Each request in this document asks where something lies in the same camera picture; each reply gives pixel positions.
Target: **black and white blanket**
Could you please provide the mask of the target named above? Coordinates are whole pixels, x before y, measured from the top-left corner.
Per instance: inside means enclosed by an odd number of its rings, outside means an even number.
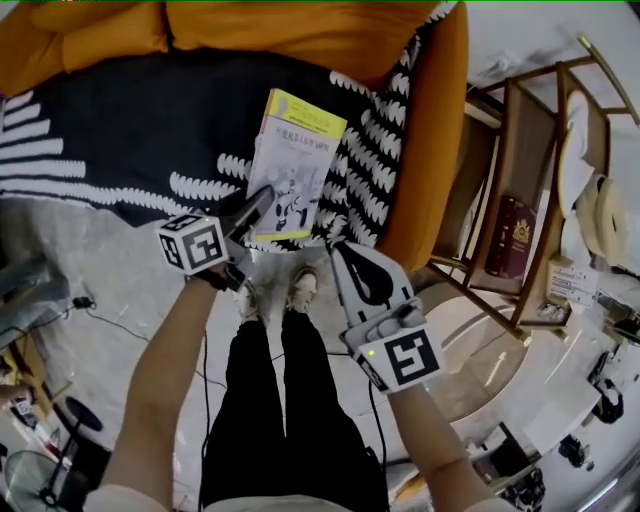
[[[272,88],[347,120],[312,236],[260,242],[290,251],[348,239],[373,246],[393,203],[411,71],[431,21],[411,39],[389,84],[268,53],[171,51],[112,59],[7,100],[0,194],[106,208],[139,226],[247,186]]]

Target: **book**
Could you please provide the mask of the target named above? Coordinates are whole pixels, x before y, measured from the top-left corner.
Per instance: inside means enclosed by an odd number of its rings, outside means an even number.
[[[324,181],[346,120],[281,89],[272,89],[256,142],[247,197],[271,185],[276,198],[253,240],[311,234]]]
[[[513,197],[502,197],[485,265],[487,274],[504,279],[524,278],[535,223],[533,208]]]

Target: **sleeve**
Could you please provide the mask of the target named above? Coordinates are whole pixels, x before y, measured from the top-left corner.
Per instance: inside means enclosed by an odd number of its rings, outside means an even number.
[[[106,485],[92,492],[84,505],[85,512],[167,512],[157,501],[128,487]]]
[[[465,512],[516,512],[516,509],[503,499],[493,498],[476,503]]]

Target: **shoe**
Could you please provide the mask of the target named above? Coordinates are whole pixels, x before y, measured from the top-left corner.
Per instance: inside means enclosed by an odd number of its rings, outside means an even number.
[[[318,276],[312,267],[302,267],[293,278],[285,311],[307,314],[309,305],[318,293]]]
[[[258,302],[258,293],[248,279],[237,292],[233,292],[233,302],[238,306],[242,323],[256,321],[264,323],[264,317],[262,316],[260,303]]]

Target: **orange cushion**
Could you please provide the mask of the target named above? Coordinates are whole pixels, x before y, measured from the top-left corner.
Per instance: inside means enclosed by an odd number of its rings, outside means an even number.
[[[166,52],[162,5],[142,3],[64,35],[62,60],[67,71],[110,57]]]
[[[72,32],[131,8],[127,2],[47,2],[31,11],[34,27],[52,32]]]
[[[7,96],[63,71],[62,35],[31,24],[35,7],[37,4],[21,2],[0,25],[0,91]]]
[[[376,245],[406,270],[426,265],[438,237],[456,171],[468,56],[467,9],[459,3],[416,63],[396,199]]]
[[[174,45],[270,51],[381,85],[437,4],[168,2]]]

